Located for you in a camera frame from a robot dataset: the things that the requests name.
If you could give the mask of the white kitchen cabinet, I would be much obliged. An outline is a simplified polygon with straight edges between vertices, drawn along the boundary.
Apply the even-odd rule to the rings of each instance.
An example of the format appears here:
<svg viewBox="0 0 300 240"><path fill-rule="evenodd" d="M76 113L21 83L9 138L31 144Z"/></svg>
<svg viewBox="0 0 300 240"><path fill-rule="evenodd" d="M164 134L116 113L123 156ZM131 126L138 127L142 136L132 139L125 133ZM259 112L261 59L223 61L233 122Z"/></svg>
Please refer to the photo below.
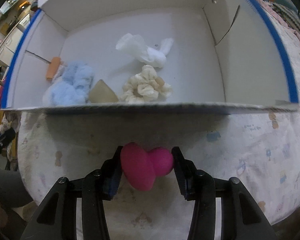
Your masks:
<svg viewBox="0 0 300 240"><path fill-rule="evenodd" d="M29 23L30 15L27 14L8 33L2 45L0 45L0 66L10 66L10 63L16 52L17 46Z"/></svg>

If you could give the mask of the orange foam roll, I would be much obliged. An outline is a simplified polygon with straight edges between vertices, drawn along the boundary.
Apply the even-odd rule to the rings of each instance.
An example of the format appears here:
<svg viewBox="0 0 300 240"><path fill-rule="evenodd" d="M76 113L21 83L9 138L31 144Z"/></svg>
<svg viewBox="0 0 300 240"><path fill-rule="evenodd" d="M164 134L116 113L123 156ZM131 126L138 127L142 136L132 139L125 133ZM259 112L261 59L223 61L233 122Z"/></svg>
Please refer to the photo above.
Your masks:
<svg viewBox="0 0 300 240"><path fill-rule="evenodd" d="M57 73L57 70L58 70L60 64L61 64L61 58L60 57L53 57L52 58L49 66L48 66L46 76L45 76L45 78L48 81L51 81L53 79L53 77Z"/></svg>

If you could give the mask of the floral patterned bed quilt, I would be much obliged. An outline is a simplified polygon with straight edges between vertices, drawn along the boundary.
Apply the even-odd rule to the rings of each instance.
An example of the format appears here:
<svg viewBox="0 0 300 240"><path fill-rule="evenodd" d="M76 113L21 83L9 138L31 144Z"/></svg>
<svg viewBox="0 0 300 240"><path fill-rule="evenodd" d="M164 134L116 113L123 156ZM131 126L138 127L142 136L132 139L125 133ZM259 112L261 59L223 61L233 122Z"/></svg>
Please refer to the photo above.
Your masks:
<svg viewBox="0 0 300 240"><path fill-rule="evenodd" d="M117 146L114 238L183 239L171 149L236 176L272 223L300 205L300 37L263 0L44 0L14 70L33 200Z"/></svg>

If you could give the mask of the beige wedge sponge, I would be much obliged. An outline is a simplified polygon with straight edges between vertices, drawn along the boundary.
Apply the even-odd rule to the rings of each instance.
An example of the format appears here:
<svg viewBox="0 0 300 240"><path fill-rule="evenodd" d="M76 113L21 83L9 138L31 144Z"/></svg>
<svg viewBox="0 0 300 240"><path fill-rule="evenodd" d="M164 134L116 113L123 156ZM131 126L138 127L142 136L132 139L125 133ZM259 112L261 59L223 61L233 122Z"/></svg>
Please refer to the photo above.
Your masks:
<svg viewBox="0 0 300 240"><path fill-rule="evenodd" d="M91 103L115 103L119 101L117 95L103 80L97 81L89 92L88 99Z"/></svg>

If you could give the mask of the cream fabric scrunchie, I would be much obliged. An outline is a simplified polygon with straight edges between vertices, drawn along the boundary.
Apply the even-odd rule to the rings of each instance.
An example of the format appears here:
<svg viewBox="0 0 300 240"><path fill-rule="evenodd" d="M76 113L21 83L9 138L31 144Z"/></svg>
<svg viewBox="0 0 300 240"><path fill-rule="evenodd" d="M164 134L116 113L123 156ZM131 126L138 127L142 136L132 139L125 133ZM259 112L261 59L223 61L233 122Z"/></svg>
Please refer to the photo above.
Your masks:
<svg viewBox="0 0 300 240"><path fill-rule="evenodd" d="M150 65L144 65L142 71L131 76L122 87L120 100L126 103L145 103L158 99L159 96L168 98L173 90L156 70Z"/></svg>

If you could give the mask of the light blue fluffy sock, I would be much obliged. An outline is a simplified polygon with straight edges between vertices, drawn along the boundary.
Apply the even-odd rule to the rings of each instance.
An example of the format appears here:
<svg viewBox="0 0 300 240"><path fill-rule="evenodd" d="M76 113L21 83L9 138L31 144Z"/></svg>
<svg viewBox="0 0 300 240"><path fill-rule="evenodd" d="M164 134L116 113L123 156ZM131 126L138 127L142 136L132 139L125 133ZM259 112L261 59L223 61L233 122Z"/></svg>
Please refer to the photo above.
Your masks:
<svg viewBox="0 0 300 240"><path fill-rule="evenodd" d="M69 62L67 66L61 66L43 95L43 106L86 104L94 76L95 70L85 63Z"/></svg>

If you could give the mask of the magenta heart sponge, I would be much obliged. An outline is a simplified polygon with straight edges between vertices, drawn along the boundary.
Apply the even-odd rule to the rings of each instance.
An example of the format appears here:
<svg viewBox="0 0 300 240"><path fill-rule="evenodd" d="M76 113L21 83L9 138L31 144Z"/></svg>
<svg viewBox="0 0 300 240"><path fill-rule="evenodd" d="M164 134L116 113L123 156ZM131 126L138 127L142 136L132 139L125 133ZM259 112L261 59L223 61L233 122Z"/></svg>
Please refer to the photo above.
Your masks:
<svg viewBox="0 0 300 240"><path fill-rule="evenodd" d="M130 185L139 191L149 191L157 177L168 175L173 169L173 155L163 147L145 151L131 142L120 153L121 167Z"/></svg>

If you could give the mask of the white tissue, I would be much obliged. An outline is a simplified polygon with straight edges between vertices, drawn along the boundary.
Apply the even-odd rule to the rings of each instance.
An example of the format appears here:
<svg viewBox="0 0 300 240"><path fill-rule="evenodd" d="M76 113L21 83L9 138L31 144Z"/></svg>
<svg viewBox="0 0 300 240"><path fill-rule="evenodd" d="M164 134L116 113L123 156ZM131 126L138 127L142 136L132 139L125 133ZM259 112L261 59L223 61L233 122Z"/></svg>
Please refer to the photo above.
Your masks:
<svg viewBox="0 0 300 240"><path fill-rule="evenodd" d="M147 46L141 35L127 33L117 42L116 50L126 53L153 68L163 68L173 43L174 39L166 38L161 41L159 49L154 49Z"/></svg>

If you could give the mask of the black white striped cloth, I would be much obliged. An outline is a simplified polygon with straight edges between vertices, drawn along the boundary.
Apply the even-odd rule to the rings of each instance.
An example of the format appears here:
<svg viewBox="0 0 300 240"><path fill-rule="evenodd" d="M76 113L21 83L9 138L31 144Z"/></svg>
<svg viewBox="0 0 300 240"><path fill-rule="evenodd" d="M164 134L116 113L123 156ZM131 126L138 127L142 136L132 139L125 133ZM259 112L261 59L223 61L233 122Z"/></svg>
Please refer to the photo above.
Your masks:
<svg viewBox="0 0 300 240"><path fill-rule="evenodd" d="M270 7L288 24L289 27L300 34L300 18L296 12L278 3L271 3Z"/></svg>

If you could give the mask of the white cardboard box blue tape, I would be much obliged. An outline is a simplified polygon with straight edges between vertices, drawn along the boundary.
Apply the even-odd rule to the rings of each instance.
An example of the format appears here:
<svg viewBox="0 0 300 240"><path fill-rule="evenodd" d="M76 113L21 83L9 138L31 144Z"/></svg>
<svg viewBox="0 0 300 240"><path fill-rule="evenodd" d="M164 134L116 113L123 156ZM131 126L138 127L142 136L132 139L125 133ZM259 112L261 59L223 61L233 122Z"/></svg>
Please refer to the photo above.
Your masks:
<svg viewBox="0 0 300 240"><path fill-rule="evenodd" d="M10 64L1 107L45 112L294 112L296 80L282 38L257 0L38 0ZM116 50L119 39L141 35L159 49L174 39L157 75L171 85L168 98L120 100L127 80L147 65ZM115 103L43 106L52 85L45 76L53 57L61 66L81 62L95 70Z"/></svg>

